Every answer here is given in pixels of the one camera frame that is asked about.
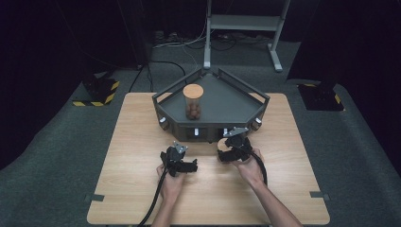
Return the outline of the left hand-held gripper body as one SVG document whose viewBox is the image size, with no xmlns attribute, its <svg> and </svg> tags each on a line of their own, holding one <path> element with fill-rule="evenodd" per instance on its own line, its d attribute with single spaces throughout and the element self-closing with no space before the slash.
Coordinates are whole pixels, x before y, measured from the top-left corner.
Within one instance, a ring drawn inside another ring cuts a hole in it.
<svg viewBox="0 0 401 227">
<path fill-rule="evenodd" d="M 183 157 L 187 150 L 187 146 L 174 141 L 172 146 L 168 147 L 166 151 L 161 152 L 160 157 L 164 168 L 172 177 L 176 176 L 178 173 L 177 169 L 179 166 L 182 166 L 181 162 L 183 162 Z"/>
</svg>

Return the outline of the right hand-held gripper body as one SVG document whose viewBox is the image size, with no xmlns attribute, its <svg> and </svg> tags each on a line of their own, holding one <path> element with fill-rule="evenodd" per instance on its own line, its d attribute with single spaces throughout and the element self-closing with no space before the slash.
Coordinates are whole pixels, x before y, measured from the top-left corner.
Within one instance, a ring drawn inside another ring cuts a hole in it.
<svg viewBox="0 0 401 227">
<path fill-rule="evenodd" d="M 231 137 L 233 139 L 232 150 L 242 151 L 244 154 L 250 154 L 252 146 L 247 138 L 248 128 L 237 128 L 234 127 L 232 130 L 223 133 L 224 138 Z"/>
</svg>

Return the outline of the dark grey corner shelf rack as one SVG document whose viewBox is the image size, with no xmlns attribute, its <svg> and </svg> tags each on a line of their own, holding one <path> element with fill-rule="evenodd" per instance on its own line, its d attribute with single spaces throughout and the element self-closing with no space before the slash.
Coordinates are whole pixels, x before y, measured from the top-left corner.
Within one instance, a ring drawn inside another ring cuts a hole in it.
<svg viewBox="0 0 401 227">
<path fill-rule="evenodd" d="M 200 117 L 185 114 L 183 88 L 198 84 Z M 216 73 L 198 70 L 152 97 L 160 127 L 182 142 L 217 142 L 234 128 L 257 131 L 270 97 L 242 79 L 220 69 Z"/>
</svg>

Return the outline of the tall glass jar brown balls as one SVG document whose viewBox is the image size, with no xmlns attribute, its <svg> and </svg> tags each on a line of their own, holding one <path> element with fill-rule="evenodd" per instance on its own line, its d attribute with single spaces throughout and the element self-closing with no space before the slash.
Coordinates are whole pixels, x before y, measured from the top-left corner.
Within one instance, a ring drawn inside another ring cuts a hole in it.
<svg viewBox="0 0 401 227">
<path fill-rule="evenodd" d="M 198 84 L 188 84 L 183 88 L 185 115 L 189 120 L 201 118 L 201 97 L 203 88 Z"/>
</svg>

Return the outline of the person's left hand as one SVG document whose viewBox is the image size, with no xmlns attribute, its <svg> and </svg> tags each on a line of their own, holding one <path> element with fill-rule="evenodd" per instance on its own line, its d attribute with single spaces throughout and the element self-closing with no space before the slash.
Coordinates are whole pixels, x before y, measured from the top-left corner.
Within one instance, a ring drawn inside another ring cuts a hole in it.
<svg viewBox="0 0 401 227">
<path fill-rule="evenodd" d="M 174 204 L 182 192 L 186 175 L 179 173 L 176 177 L 172 177 L 163 165 L 158 166 L 156 171 L 160 177 L 164 178 L 161 189 L 163 201 Z"/>
</svg>

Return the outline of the small glass jar red contents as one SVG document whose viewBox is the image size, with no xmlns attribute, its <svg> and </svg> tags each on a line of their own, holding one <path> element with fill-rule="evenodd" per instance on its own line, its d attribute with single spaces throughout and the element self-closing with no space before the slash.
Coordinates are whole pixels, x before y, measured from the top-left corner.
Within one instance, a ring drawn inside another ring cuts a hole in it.
<svg viewBox="0 0 401 227">
<path fill-rule="evenodd" d="M 226 138 L 221 138 L 218 141 L 218 152 L 227 152 L 232 150 L 232 147 L 226 145 L 226 141 Z"/>
</svg>

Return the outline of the grey metal stand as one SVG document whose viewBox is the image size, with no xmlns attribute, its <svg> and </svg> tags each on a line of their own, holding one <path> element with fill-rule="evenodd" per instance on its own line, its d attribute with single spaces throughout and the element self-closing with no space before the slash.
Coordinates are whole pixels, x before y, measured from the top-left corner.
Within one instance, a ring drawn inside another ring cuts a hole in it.
<svg viewBox="0 0 401 227">
<path fill-rule="evenodd" d="M 211 33 L 213 30 L 254 30 L 274 33 L 272 42 L 267 45 L 270 58 L 276 72 L 282 72 L 283 66 L 276 52 L 276 47 L 285 24 L 291 0 L 284 0 L 279 16 L 224 15 L 212 13 L 212 1 L 207 0 L 206 35 L 203 56 L 203 68 L 211 68 Z"/>
</svg>

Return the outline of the person's right hand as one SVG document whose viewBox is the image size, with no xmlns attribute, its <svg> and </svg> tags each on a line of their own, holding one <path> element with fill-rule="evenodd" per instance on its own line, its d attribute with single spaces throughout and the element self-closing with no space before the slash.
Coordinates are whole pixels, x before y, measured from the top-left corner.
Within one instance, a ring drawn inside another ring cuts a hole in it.
<svg viewBox="0 0 401 227">
<path fill-rule="evenodd" d="M 251 156 L 244 162 L 233 161 L 242 179 L 250 186 L 255 187 L 264 184 L 264 177 L 257 160 Z"/>
</svg>

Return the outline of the black base with striped tape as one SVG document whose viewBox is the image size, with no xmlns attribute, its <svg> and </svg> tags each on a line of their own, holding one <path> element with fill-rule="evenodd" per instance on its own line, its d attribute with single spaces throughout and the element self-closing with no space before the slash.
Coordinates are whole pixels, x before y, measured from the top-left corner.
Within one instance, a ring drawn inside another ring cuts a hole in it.
<svg viewBox="0 0 401 227">
<path fill-rule="evenodd" d="M 332 87 L 320 84 L 298 84 L 298 91 L 309 111 L 342 112 L 344 106 Z"/>
<path fill-rule="evenodd" d="M 101 107 L 111 103 L 119 82 L 115 79 L 97 78 L 92 76 L 82 82 L 86 96 L 74 98 L 72 104 L 76 107 Z"/>
</svg>

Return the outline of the black curtain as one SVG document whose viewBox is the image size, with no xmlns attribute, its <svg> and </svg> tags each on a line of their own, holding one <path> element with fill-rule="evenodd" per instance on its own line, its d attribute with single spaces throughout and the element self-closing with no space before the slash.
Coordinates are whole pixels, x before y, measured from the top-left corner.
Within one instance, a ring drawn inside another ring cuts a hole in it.
<svg viewBox="0 0 401 227">
<path fill-rule="evenodd" d="M 146 63 L 141 0 L 0 0 L 0 170 L 92 76 Z"/>
<path fill-rule="evenodd" d="M 401 176 L 401 0 L 320 0 L 288 78 L 343 86 Z"/>
</svg>

